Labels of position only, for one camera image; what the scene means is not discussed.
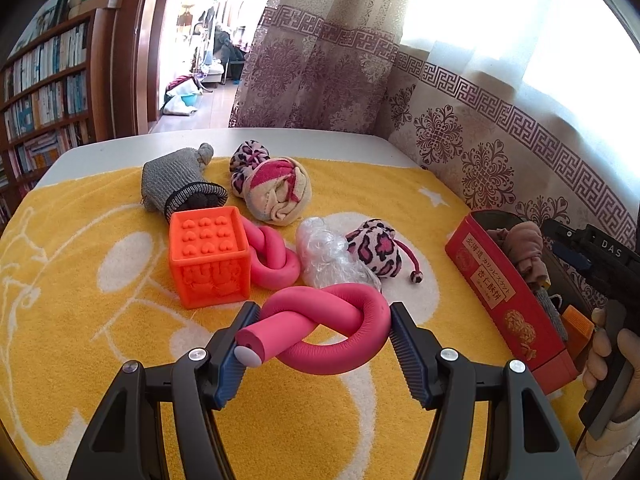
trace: plastic bag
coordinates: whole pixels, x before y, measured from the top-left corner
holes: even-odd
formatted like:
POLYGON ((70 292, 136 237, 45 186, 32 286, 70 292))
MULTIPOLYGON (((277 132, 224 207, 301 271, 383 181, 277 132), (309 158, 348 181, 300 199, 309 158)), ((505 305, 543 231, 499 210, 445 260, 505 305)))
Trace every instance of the plastic bag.
POLYGON ((200 92, 200 89, 198 88, 196 83, 193 82, 193 78, 190 77, 183 83, 180 83, 178 86, 169 90, 166 94, 169 97, 173 97, 175 95, 182 96, 182 95, 192 95, 192 94, 200 94, 200 93, 202 92, 200 92))
POLYGON ((164 115, 191 115, 198 109, 194 106, 187 106, 179 95, 173 96, 164 105, 162 113, 164 115))
POLYGON ((296 230, 296 252, 305 284, 323 288, 336 283, 365 283, 381 290, 380 279, 348 250, 347 239, 312 216, 296 230))

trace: cardboard box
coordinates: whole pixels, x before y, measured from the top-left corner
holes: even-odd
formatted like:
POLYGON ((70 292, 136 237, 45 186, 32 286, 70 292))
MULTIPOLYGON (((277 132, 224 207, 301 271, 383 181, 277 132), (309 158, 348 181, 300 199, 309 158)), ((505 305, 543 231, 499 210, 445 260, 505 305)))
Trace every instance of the cardboard box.
POLYGON ((119 9, 121 5, 122 0, 87 0, 80 4, 79 14, 94 9, 119 9))
POLYGON ((545 311, 474 215, 465 217, 445 250, 514 357, 529 367, 544 393, 550 394, 573 381, 578 371, 545 311))

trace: knotted pink tube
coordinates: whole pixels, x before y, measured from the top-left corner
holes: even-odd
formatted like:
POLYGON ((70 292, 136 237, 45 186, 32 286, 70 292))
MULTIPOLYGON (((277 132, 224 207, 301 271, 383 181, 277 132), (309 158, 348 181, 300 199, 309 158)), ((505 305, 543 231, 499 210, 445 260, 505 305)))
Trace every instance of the knotted pink tube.
POLYGON ((389 306, 372 286, 292 286, 264 303, 260 321, 238 331, 235 354, 242 364, 251 367, 277 356, 287 366, 307 374, 341 374, 374 357, 384 346, 390 327, 389 306), (325 346, 303 342, 319 324, 347 339, 325 346))
POLYGON ((269 290, 293 285, 300 275, 300 260, 295 252, 285 247, 280 233, 266 225, 258 227, 244 217, 242 225, 251 249, 251 281, 269 290))

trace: orange silicone cube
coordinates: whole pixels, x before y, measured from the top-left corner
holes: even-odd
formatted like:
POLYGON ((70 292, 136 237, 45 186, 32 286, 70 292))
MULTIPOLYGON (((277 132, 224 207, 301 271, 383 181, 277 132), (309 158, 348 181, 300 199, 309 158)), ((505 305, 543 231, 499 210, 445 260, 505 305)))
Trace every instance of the orange silicone cube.
POLYGON ((251 253, 238 208, 172 214, 169 267, 184 308, 247 300, 251 253))

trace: gray knitted sock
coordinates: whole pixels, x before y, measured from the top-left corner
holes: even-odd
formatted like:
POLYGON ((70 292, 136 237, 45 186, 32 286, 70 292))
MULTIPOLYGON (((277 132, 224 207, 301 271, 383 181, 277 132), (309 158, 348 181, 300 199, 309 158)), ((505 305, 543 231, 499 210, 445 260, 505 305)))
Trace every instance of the gray knitted sock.
POLYGON ((226 203, 228 194, 222 186, 208 182, 202 172, 210 163, 213 148, 204 142, 199 150, 183 148, 142 167, 142 203, 147 211, 161 211, 168 222, 171 215, 191 196, 204 195, 206 206, 219 207, 226 203))
POLYGON ((545 309, 547 317, 551 320, 551 324, 556 329, 556 332, 560 336, 560 339, 562 339, 562 342, 566 343, 567 341, 569 341, 569 335, 566 332, 566 328, 562 324, 560 314, 554 307, 554 304, 551 303, 546 288, 542 286, 539 287, 538 290, 533 291, 533 295, 536 297, 536 300, 538 300, 538 303, 542 306, 542 308, 545 309))

